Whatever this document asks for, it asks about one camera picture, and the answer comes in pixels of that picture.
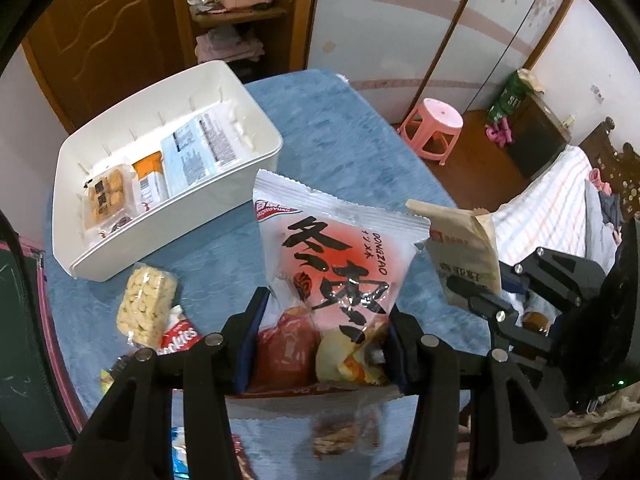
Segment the clear bag puffed corn snacks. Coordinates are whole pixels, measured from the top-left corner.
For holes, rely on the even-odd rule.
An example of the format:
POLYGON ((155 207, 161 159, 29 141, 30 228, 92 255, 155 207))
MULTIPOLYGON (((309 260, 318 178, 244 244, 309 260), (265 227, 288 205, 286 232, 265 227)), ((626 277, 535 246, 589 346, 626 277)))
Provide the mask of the clear bag puffed corn snacks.
POLYGON ((145 263, 132 269, 116 316, 116 327, 132 344, 158 348, 174 304, 178 280, 145 263))

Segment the dark wooden bedside cabinet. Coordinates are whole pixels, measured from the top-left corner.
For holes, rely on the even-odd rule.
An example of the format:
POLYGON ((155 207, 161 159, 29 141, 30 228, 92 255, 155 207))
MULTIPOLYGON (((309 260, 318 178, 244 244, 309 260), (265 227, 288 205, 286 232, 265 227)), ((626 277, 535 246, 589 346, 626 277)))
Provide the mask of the dark wooden bedside cabinet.
POLYGON ((570 133, 546 103, 529 93, 508 118, 513 142, 506 147, 520 174, 533 181, 570 144, 570 133))

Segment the light blue snack packet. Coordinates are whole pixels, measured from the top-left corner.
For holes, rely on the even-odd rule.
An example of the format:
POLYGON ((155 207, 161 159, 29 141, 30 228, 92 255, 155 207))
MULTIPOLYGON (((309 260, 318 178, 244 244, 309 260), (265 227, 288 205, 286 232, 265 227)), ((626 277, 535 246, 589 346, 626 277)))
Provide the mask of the light blue snack packet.
POLYGON ((212 105, 160 141, 170 197, 246 162, 252 152, 223 105, 212 105))

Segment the white striped bed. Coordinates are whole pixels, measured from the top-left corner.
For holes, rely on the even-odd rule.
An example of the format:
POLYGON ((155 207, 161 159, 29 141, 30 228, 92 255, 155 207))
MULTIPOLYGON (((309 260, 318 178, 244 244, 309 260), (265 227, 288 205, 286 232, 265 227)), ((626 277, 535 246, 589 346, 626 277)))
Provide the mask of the white striped bed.
POLYGON ((542 247, 611 270, 618 245, 588 180, 590 171, 585 152, 569 145, 520 195, 493 212, 499 259, 515 264, 542 247))

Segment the white plastic storage bin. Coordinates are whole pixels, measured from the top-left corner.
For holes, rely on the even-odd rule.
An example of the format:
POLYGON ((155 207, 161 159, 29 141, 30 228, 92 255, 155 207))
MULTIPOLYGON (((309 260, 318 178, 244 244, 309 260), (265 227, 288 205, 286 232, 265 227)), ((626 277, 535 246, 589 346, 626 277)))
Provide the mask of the white plastic storage bin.
POLYGON ((283 138, 225 62, 152 84, 73 133, 58 152, 52 252, 104 282, 252 198, 283 138))

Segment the blue white snack packet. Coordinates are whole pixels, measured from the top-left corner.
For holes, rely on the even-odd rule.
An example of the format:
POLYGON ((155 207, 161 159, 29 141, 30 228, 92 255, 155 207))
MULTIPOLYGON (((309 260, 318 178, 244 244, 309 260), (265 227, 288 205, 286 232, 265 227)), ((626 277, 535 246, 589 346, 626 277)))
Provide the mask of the blue white snack packet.
POLYGON ((186 437, 183 427, 171 429, 172 471, 175 479, 189 480, 188 461, 186 460, 186 437))

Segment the red white jujube snack bag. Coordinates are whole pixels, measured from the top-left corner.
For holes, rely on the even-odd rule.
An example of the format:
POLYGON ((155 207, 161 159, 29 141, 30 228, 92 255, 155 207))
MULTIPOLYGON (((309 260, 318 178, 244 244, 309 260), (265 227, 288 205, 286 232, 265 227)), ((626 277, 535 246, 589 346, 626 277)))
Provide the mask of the red white jujube snack bag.
POLYGON ((416 400, 387 377, 390 311, 430 235, 425 218, 258 172, 270 291, 232 426, 262 479, 371 479, 401 460, 416 400))

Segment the green bag on cabinet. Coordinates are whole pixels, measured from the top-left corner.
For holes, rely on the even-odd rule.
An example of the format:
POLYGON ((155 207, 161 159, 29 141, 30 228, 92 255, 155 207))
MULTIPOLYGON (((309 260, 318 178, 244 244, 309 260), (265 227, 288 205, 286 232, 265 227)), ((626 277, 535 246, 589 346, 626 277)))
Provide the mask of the green bag on cabinet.
POLYGON ((529 70, 519 68, 513 72, 504 83, 497 99, 489 107, 488 124, 495 125, 501 119, 512 115, 531 91, 529 70))

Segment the beige paper snack bag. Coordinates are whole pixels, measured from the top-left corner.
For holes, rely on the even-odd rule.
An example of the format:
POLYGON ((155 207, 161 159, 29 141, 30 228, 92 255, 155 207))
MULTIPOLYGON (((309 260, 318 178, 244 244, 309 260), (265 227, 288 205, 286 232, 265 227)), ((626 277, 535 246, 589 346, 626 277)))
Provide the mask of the beige paper snack bag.
POLYGON ((457 209, 420 200, 407 200, 406 207, 431 222, 426 246, 450 306, 468 308, 466 300, 448 287, 447 278, 451 275, 500 294, 496 232, 488 210, 457 209))

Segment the red cookies milk flavour bag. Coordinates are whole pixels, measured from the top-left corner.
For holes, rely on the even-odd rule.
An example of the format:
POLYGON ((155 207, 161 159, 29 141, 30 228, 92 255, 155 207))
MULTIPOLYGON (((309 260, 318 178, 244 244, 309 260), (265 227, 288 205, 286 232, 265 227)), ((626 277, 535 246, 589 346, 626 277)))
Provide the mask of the red cookies milk flavour bag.
POLYGON ((169 311, 166 330, 157 353, 162 356, 189 350, 201 338, 190 318, 184 314, 183 308, 177 304, 169 311))

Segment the folded pink cloth stack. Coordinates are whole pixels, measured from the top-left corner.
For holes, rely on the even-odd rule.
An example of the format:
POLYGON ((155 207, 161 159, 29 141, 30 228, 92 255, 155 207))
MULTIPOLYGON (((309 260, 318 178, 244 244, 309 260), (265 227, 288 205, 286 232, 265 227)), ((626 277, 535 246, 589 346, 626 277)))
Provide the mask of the folded pink cloth stack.
POLYGON ((198 64, 202 64, 210 61, 257 61, 265 51, 262 42, 253 35, 243 37, 232 25, 224 25, 197 36, 194 53, 198 64))

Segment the wooden corner shelf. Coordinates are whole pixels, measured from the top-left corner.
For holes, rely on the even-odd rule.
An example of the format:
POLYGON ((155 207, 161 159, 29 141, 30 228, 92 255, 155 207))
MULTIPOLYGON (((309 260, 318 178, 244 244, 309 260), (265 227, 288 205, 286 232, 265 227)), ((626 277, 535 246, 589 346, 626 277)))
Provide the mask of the wooden corner shelf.
POLYGON ((238 9, 219 14, 199 14, 186 0, 174 2, 183 64, 196 64, 195 38, 220 25, 250 28, 262 42, 266 58, 258 77, 297 72, 307 67, 314 8, 317 0, 273 0, 259 9, 238 9))

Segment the orange white snack packet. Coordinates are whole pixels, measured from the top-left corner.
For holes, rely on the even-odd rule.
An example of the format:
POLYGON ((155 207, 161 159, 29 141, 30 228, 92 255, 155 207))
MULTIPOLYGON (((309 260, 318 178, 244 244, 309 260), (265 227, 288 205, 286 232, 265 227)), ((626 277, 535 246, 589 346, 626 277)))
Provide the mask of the orange white snack packet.
POLYGON ((165 200, 169 194, 163 170, 163 156, 156 151, 134 163, 141 195, 141 206, 144 211, 153 209, 165 200))

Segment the green yellow snack packet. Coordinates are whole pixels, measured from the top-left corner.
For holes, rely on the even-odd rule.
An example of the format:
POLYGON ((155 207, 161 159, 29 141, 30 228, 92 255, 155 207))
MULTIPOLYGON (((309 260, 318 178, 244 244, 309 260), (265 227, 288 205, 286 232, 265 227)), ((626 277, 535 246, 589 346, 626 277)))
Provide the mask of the green yellow snack packet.
POLYGON ((114 384, 115 379, 122 374, 122 371, 126 368, 129 361, 130 356, 125 354, 124 356, 119 356, 108 370, 100 370, 100 388, 102 394, 107 393, 111 385, 114 384))

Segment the green chalkboard pink frame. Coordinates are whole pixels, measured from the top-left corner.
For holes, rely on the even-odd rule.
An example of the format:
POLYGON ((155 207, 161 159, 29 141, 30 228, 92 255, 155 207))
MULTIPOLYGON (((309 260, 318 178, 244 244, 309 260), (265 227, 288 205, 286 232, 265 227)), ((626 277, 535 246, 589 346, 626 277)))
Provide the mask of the green chalkboard pink frame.
POLYGON ((1 423, 32 466, 62 460, 87 420, 70 381, 46 291, 44 251, 20 239, 30 310, 8 244, 1 244, 1 423))

